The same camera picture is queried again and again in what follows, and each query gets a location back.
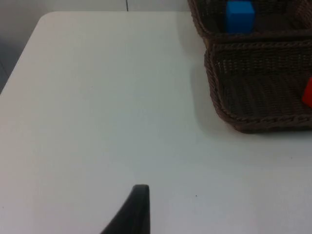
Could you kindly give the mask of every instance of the white table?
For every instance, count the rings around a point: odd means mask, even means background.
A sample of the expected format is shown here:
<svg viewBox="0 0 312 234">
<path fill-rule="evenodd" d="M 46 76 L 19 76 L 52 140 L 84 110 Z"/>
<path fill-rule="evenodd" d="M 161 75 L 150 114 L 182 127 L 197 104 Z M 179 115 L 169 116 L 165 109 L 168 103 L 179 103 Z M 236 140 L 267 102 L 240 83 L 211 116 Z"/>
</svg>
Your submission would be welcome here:
<svg viewBox="0 0 312 234">
<path fill-rule="evenodd" d="M 152 234 L 310 234 L 312 134 L 244 135 L 190 13 L 51 13 L 0 96 L 0 233 L 98 234 L 137 183 Z"/>
</svg>

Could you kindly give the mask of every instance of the wicker basket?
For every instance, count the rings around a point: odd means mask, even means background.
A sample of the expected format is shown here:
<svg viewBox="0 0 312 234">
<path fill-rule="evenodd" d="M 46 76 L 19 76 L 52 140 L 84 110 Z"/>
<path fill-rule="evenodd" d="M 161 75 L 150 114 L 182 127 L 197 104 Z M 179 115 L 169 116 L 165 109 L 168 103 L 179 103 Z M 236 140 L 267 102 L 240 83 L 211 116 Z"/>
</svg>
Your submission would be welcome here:
<svg viewBox="0 0 312 234">
<path fill-rule="evenodd" d="M 213 43 L 312 38 L 311 0 L 252 0 L 256 17 L 249 34 L 228 34 L 228 0 L 188 0 L 198 33 Z"/>
<path fill-rule="evenodd" d="M 301 102 L 312 40 L 214 44 L 205 66 L 217 114 L 238 131 L 312 128 L 312 109 Z"/>
</svg>

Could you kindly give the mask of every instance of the red cube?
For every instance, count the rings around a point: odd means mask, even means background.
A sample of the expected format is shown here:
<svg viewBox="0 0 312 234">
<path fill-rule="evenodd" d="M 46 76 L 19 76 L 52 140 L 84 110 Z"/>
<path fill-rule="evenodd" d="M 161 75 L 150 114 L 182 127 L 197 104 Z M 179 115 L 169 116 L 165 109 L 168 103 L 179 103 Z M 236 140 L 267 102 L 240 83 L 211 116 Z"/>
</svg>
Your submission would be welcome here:
<svg viewBox="0 0 312 234">
<path fill-rule="evenodd" d="M 307 87 L 304 91 L 302 101 L 312 108 L 312 77 L 309 79 Z"/>
</svg>

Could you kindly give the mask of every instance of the blue block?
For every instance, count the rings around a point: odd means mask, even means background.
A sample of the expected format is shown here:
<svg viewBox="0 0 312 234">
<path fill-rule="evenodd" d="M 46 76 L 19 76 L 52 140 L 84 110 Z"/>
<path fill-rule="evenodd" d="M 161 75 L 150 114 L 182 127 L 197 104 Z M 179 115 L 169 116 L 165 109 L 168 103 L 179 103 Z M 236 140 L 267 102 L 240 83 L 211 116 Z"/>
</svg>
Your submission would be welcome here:
<svg viewBox="0 0 312 234">
<path fill-rule="evenodd" d="M 254 27 L 254 8 L 250 1 L 228 1 L 226 8 L 228 33 L 250 33 Z"/>
</svg>

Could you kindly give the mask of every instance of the black object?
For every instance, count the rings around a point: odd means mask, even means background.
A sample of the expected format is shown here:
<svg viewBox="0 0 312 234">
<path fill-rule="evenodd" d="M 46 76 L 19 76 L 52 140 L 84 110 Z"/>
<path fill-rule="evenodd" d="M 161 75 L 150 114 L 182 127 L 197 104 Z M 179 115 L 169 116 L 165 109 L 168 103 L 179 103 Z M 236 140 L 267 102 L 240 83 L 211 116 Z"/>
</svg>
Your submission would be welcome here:
<svg viewBox="0 0 312 234">
<path fill-rule="evenodd" d="M 101 234 L 150 234 L 150 189 L 135 185 L 127 200 Z"/>
</svg>

